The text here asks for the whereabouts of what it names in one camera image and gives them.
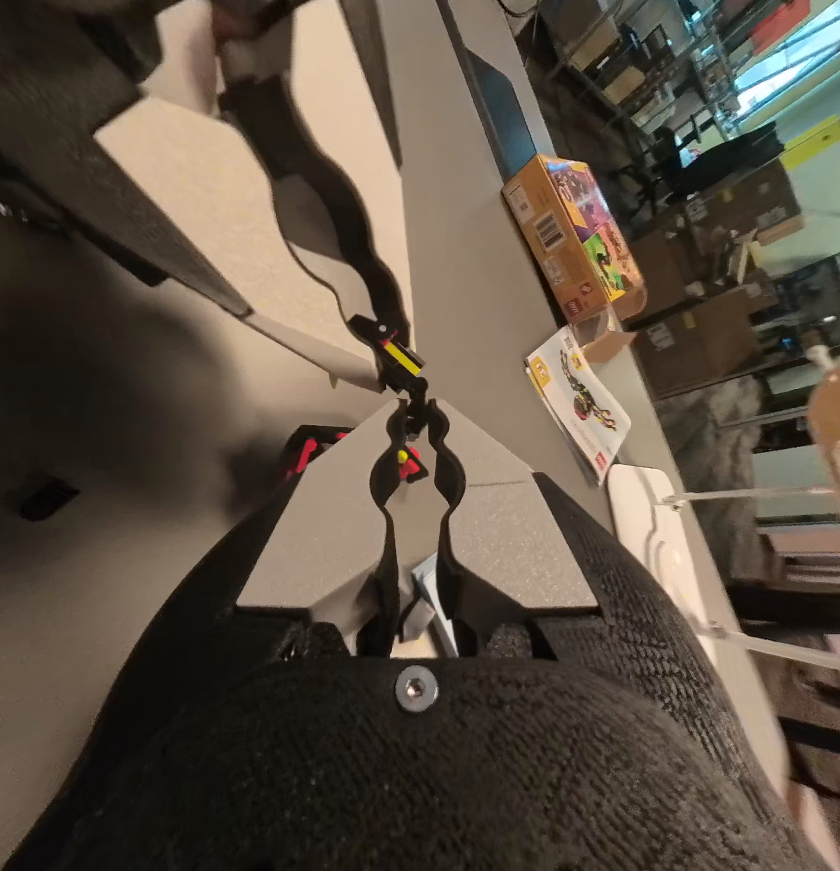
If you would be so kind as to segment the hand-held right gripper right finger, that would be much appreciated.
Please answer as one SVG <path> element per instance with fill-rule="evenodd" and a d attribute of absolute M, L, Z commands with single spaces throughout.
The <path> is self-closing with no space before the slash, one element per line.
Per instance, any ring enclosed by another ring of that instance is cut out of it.
<path fill-rule="evenodd" d="M 529 637 L 547 618 L 596 616 L 599 603 L 531 467 L 445 401 L 427 405 L 434 483 L 446 503 L 436 583 L 457 655 L 502 626 Z"/>

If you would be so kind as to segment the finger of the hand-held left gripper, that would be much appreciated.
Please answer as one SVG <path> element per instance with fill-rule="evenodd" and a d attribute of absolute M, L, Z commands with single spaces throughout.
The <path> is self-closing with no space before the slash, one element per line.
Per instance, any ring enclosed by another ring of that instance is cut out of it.
<path fill-rule="evenodd" d="M 414 349 L 403 155 L 377 2 L 219 2 L 218 101 L 354 341 Z"/>
<path fill-rule="evenodd" d="M 97 143 L 239 295 L 240 322 L 336 380 L 383 392 L 334 289 L 290 252 L 265 172 L 234 128 L 146 96 Z"/>

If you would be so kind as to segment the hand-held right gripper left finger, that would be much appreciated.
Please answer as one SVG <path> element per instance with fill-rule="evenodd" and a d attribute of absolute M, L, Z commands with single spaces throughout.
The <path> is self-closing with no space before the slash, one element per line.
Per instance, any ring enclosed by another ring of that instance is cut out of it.
<path fill-rule="evenodd" d="M 358 655 L 391 656 L 402 606 L 388 502 L 401 484 L 406 421 L 407 403 L 388 402 L 298 476 L 238 614 L 331 624 Z"/>

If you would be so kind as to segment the red yellow black brick assembly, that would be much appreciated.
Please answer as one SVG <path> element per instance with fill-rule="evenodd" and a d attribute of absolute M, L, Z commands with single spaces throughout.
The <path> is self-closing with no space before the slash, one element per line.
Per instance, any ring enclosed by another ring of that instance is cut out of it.
<path fill-rule="evenodd" d="M 300 425 L 287 439 L 281 453 L 284 479 L 301 474 L 309 463 L 353 431 L 354 427 Z"/>

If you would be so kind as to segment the small black yellow brick assembly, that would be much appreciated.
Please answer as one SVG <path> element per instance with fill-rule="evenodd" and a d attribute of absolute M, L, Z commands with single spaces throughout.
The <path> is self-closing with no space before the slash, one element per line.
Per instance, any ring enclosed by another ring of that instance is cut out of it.
<path fill-rule="evenodd" d="M 428 388 L 423 376 L 424 363 L 402 343 L 398 330 L 383 321 L 373 321 L 361 314 L 348 320 L 351 333 L 373 351 L 380 380 L 395 394 L 419 396 Z"/>

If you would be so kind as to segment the orange toy set cardboard box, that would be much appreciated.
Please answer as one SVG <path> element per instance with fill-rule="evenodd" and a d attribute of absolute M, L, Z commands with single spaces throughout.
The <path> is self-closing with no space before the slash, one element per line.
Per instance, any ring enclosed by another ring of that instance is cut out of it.
<path fill-rule="evenodd" d="M 643 312 L 645 279 L 587 163 L 537 154 L 501 194 L 569 323 Z"/>

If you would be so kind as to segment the open instruction booklet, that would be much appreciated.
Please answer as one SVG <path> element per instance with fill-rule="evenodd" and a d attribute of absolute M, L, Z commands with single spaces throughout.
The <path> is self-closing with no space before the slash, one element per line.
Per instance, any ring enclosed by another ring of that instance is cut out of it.
<path fill-rule="evenodd" d="M 438 554 L 434 552 L 418 564 L 411 573 L 414 592 L 418 596 L 417 603 L 421 606 L 418 615 L 419 626 L 422 626 L 423 631 L 429 631 L 435 638 L 437 648 L 443 656 L 459 658 L 455 626 L 444 613 L 438 591 L 437 564 Z"/>

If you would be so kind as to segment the wooden board stand white base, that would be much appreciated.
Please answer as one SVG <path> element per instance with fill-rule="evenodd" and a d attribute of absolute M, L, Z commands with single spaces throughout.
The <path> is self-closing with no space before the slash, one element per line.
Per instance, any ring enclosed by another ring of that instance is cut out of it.
<path fill-rule="evenodd" d="M 621 351 L 602 364 L 600 378 L 632 421 L 619 458 L 662 463 L 661 468 L 623 463 L 611 467 L 606 487 L 616 534 L 687 619 L 716 667 L 764 771 L 785 797 L 791 775 L 788 751 L 752 654 L 835 670 L 840 670 L 840 656 L 752 637 L 741 630 L 693 504 L 828 496 L 840 508 L 840 442 L 826 469 L 828 480 L 821 485 L 688 493 L 632 352 Z"/>

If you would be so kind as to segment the closed instruction booklet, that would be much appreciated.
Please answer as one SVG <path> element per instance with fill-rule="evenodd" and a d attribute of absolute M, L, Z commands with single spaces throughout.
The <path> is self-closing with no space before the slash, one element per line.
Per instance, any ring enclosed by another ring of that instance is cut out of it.
<path fill-rule="evenodd" d="M 591 369 L 572 330 L 559 329 L 527 356 L 524 370 L 597 485 L 604 485 L 632 421 Z"/>

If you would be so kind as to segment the metal storage shelving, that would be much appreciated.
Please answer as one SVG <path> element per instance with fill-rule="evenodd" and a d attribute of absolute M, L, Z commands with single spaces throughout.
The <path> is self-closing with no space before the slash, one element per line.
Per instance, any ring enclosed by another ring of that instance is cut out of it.
<path fill-rule="evenodd" d="M 707 144 L 739 136 L 739 97 L 727 37 L 745 3 L 542 2 L 553 72 L 588 83 L 649 143 L 658 131 Z"/>

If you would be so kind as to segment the black office chair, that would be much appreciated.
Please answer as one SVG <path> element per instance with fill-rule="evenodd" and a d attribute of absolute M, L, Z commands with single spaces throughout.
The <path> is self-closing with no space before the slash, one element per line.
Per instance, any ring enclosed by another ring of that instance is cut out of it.
<path fill-rule="evenodd" d="M 682 163 L 681 148 L 671 128 L 663 126 L 656 131 L 655 146 L 653 171 L 667 185 L 672 195 L 671 202 L 685 201 L 724 180 L 739 180 L 778 158 L 784 151 L 775 121 L 700 153 L 686 166 Z"/>

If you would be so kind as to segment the shelving with red crates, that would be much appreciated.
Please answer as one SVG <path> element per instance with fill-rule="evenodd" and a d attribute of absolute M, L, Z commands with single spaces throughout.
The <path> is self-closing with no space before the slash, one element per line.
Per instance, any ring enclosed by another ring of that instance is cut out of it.
<path fill-rule="evenodd" d="M 775 2 L 750 30 L 752 57 L 758 58 L 767 49 L 783 40 L 811 11 L 810 1 Z"/>

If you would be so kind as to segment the yellow sign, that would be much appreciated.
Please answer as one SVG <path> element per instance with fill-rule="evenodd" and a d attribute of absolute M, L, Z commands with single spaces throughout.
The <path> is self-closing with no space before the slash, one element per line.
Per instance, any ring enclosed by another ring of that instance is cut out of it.
<path fill-rule="evenodd" d="M 828 117 L 806 132 L 788 140 L 781 156 L 781 163 L 787 171 L 792 171 L 837 142 L 840 142 L 840 116 Z"/>

